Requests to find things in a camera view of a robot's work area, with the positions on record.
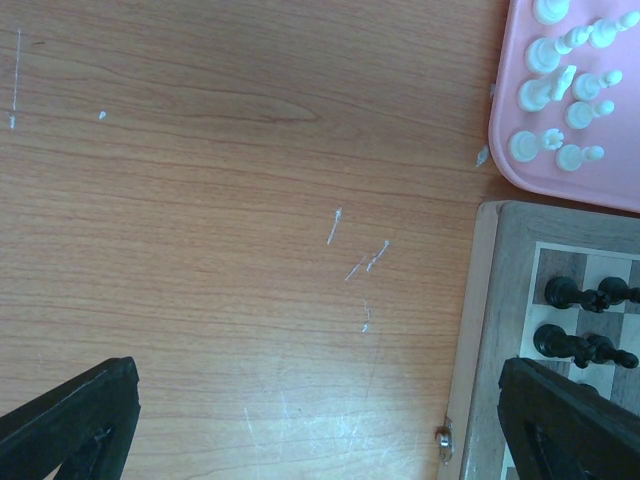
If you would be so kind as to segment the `black chess knight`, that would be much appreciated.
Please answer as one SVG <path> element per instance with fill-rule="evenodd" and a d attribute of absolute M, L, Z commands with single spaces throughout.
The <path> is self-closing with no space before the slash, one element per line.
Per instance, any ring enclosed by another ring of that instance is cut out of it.
<path fill-rule="evenodd" d="M 548 358 L 572 358 L 573 363 L 584 369 L 594 359 L 596 347 L 586 339 L 569 335 L 560 326 L 545 324 L 536 329 L 533 336 L 535 349 Z"/>

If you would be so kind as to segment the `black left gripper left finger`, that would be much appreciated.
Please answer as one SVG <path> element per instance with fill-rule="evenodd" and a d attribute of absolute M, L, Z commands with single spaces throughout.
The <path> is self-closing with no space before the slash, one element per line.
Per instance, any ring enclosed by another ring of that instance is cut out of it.
<path fill-rule="evenodd" d="M 1 477 L 119 479 L 141 406 L 133 358 L 111 358 L 1 417 Z"/>

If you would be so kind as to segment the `black chess rook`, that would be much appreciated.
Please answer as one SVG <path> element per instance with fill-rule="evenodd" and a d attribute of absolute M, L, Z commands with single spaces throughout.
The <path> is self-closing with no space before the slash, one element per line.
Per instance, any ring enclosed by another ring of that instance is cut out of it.
<path fill-rule="evenodd" d="M 580 290 L 577 283 L 566 276 L 550 279 L 544 289 L 546 302 L 557 309 L 568 309 L 578 305 L 585 311 L 602 313 L 610 305 L 610 297 L 597 289 Z"/>

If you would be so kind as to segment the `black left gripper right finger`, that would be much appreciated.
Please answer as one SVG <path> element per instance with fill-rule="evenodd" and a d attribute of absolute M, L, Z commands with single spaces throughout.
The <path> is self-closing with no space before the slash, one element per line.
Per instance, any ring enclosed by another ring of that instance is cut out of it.
<path fill-rule="evenodd" d="M 521 479 L 637 479 L 639 417 L 534 360 L 507 360 L 498 417 Z"/>

